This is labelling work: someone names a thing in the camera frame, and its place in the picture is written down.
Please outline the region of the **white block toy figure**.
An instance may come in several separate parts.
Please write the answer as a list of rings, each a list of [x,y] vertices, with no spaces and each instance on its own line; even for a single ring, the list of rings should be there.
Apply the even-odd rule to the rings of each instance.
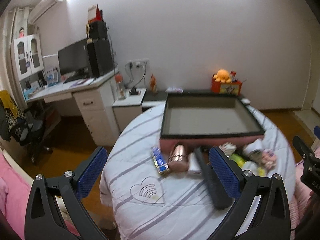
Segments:
[[[268,171],[274,169],[277,165],[277,156],[272,150],[263,150],[261,152],[261,165]]]

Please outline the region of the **orange octopus plush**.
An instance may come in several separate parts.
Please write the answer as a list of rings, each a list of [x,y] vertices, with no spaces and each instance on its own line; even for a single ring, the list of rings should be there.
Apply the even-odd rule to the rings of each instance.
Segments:
[[[219,83],[231,83],[232,81],[230,73],[225,69],[218,70],[218,72],[213,75],[213,79]]]

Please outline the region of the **blue card box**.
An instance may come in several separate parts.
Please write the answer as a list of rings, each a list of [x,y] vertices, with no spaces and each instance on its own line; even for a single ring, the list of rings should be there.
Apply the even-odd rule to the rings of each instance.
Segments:
[[[151,156],[159,174],[163,174],[169,171],[167,162],[165,161],[165,158],[159,147],[154,146],[151,149]]]

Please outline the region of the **black computer tower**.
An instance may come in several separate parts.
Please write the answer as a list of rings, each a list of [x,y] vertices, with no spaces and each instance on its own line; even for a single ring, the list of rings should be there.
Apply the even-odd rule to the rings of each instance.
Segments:
[[[100,77],[114,70],[110,43],[107,39],[86,44],[90,77]]]

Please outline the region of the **black computer monitor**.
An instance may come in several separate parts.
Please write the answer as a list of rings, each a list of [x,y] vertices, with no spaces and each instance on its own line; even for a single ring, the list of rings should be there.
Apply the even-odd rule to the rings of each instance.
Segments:
[[[61,75],[75,72],[64,83],[89,77],[88,68],[90,63],[86,39],[82,39],[58,51],[58,58]]]

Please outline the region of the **pink box with black rim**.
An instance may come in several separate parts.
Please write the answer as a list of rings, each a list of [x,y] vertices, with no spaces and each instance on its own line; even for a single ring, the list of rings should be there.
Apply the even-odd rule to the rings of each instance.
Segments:
[[[265,130],[238,96],[212,93],[170,93],[165,102],[160,149],[176,145],[192,150],[230,142],[244,146],[264,137]]]

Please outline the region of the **rose gold metal cup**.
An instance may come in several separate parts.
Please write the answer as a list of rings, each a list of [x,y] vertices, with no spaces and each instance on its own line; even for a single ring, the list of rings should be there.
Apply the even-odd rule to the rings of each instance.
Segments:
[[[168,167],[172,172],[185,172],[189,168],[188,153],[183,144],[176,144],[169,154]]]

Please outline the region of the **black remote control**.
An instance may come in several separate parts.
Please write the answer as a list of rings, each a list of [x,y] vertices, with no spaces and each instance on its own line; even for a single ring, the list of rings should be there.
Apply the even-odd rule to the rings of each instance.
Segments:
[[[233,204],[233,199],[226,193],[213,168],[205,163],[201,149],[195,148],[194,153],[213,206],[216,210],[230,207]]]

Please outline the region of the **yellow highlighter pen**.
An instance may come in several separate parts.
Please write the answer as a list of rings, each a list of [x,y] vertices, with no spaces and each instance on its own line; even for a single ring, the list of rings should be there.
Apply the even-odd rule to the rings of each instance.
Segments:
[[[235,153],[233,153],[232,155],[229,156],[229,160],[232,160],[232,161],[236,162],[236,164],[240,168],[243,168],[243,166],[244,166],[244,164],[246,162],[246,160],[242,156],[240,156],[238,154],[235,154]]]

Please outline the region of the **orange snack bag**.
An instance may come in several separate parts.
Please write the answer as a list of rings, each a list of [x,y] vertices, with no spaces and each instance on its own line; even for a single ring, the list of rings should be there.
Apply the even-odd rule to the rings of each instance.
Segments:
[[[150,90],[152,92],[152,94],[157,94],[157,80],[156,80],[156,77],[152,74],[151,77],[150,77],[150,82],[149,82],[149,85],[150,85]]]

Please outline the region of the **white bedside cabinet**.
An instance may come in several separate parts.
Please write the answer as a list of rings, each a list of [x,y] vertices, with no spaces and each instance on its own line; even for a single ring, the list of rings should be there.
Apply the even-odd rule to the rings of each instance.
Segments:
[[[117,99],[113,105],[113,112],[120,132],[137,116],[142,113],[142,102],[146,88],[137,88],[137,95],[131,95],[130,90],[125,90],[125,99]]]

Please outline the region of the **white air conditioner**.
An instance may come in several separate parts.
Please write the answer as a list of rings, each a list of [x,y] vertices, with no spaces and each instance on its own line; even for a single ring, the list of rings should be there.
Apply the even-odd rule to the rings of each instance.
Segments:
[[[63,0],[41,0],[30,12],[28,23],[34,24],[44,13]]]

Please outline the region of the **red storage crate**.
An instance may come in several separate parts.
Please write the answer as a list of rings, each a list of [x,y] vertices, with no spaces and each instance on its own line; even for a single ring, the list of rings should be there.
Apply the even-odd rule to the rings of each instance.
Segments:
[[[220,83],[212,80],[211,91],[216,94],[240,95],[242,82]]]

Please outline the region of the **wall power strip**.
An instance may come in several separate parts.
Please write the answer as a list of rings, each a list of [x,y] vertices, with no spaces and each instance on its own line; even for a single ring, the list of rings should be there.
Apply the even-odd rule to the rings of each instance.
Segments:
[[[137,60],[129,60],[128,64],[132,64],[133,67],[139,68],[145,68],[149,63],[149,59],[137,59]]]

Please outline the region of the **white wall cabinet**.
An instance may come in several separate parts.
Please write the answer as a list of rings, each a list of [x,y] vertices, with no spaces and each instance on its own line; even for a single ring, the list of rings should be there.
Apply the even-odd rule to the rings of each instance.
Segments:
[[[39,34],[14,39],[10,49],[18,81],[44,70]]]

